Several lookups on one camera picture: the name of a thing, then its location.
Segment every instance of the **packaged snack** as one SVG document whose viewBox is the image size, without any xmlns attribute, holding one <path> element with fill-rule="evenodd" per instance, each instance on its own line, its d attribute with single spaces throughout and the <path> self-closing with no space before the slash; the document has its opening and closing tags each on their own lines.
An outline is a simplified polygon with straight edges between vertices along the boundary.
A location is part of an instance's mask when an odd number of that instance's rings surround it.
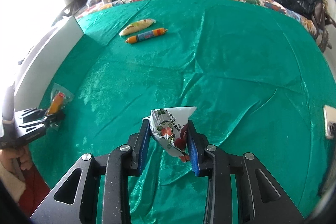
<svg viewBox="0 0 336 224">
<path fill-rule="evenodd" d="M 50 107 L 45 112 L 45 115 L 53 114 L 63 109 L 74 98 L 74 95 L 65 87 L 54 83 L 50 97 Z M 58 129 L 58 124 L 53 123 L 52 128 Z"/>
<path fill-rule="evenodd" d="M 134 44 L 137 43 L 139 41 L 143 41 L 152 37 L 158 37 L 159 35 L 163 35 L 167 32 L 168 30 L 165 28 L 158 28 L 152 31 L 148 31 L 148 32 L 143 32 L 143 33 L 139 33 L 137 35 L 134 35 L 132 37 L 129 37 L 126 39 L 126 43 L 129 44 Z"/>
<path fill-rule="evenodd" d="M 147 27 L 149 27 L 150 25 L 152 25 L 155 22 L 156 21 L 154 19 L 150 19 L 150 18 L 133 22 L 133 23 L 129 24 L 127 27 L 125 27 L 119 33 L 119 35 L 120 36 L 122 36 L 122 35 L 128 35 L 130 33 L 141 31 L 143 29 L 146 29 Z"/>
<path fill-rule="evenodd" d="M 149 117 L 152 135 L 167 153 L 189 161 L 185 152 L 187 144 L 188 119 L 197 107 L 173 107 L 155 109 Z"/>
</svg>

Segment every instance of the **finger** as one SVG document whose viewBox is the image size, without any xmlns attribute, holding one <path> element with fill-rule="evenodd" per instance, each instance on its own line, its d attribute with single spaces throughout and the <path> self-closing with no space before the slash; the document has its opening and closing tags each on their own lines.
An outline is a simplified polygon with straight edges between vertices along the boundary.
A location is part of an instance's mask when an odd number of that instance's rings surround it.
<svg viewBox="0 0 336 224">
<path fill-rule="evenodd" d="M 21 163 L 21 170 L 29 170 L 33 166 L 33 162 L 28 160 L 24 163 Z"/>
<path fill-rule="evenodd" d="M 7 160 L 19 158 L 24 154 L 25 150 L 23 148 L 6 148 L 2 151 L 3 157 Z"/>
<path fill-rule="evenodd" d="M 30 155 L 29 154 L 27 154 L 27 153 L 24 153 L 21 157 L 20 157 L 20 162 L 26 162 L 26 161 L 28 161 L 28 160 L 30 160 Z"/>
<path fill-rule="evenodd" d="M 28 155 L 30 154 L 29 146 L 28 146 L 28 145 L 25 145 L 25 146 L 23 147 L 23 149 L 24 149 L 25 153 L 27 153 Z"/>
</svg>

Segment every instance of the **blue gripper pad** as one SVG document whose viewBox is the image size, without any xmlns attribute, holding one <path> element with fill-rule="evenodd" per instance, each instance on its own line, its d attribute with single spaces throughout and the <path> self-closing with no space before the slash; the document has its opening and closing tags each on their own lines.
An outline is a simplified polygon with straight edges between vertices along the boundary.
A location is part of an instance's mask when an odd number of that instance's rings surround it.
<svg viewBox="0 0 336 224">
<path fill-rule="evenodd" d="M 148 147 L 149 147 L 149 141 L 151 139 L 151 127 L 150 123 L 148 121 L 147 125 L 145 128 L 140 129 L 140 133 L 142 133 L 142 130 L 144 130 L 144 136 L 141 144 L 141 148 L 139 151 L 139 165 L 138 165 L 138 171 L 140 175 L 142 174 L 143 170 L 145 169 L 146 166 L 146 158 L 147 158 L 147 153 L 148 153 Z"/>
<path fill-rule="evenodd" d="M 190 156 L 191 169 L 195 173 L 195 176 L 198 177 L 200 174 L 199 158 L 198 158 L 198 153 L 197 153 L 195 142 L 190 133 L 188 133 L 188 136 L 187 136 L 187 147 L 188 147 L 188 153 Z"/>
</svg>

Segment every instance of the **wall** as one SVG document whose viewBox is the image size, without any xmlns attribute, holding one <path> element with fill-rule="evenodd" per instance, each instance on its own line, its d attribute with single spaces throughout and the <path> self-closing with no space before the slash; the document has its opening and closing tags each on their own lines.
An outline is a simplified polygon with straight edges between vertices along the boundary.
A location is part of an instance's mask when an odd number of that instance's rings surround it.
<svg viewBox="0 0 336 224">
<path fill-rule="evenodd" d="M 327 0 L 328 12 L 332 18 L 336 18 L 336 0 Z M 324 57 L 327 60 L 331 72 L 336 80 L 336 28 L 332 25 L 326 27 L 329 32 L 329 41 L 332 49 L 327 48 Z"/>
</svg>

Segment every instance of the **bed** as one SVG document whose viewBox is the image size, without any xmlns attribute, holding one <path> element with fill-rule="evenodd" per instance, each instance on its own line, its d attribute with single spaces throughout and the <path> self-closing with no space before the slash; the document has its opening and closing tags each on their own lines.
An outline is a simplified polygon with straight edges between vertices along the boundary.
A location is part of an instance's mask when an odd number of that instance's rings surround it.
<svg viewBox="0 0 336 224">
<path fill-rule="evenodd" d="M 60 129 L 31 144 L 48 185 L 84 153 L 103 155 L 126 143 L 150 110 L 197 106 L 196 130 L 228 153 L 253 152 L 307 216 L 332 153 L 323 105 L 336 105 L 336 84 L 309 22 L 270 0 L 112 5 L 77 15 L 84 36 L 42 99 L 47 107 L 54 83 L 75 95 Z M 144 18 L 169 31 L 125 43 L 120 30 Z M 201 223 L 207 179 L 153 140 L 147 158 L 143 175 L 129 178 L 132 223 Z M 104 179 L 100 185 L 98 223 Z"/>
</svg>

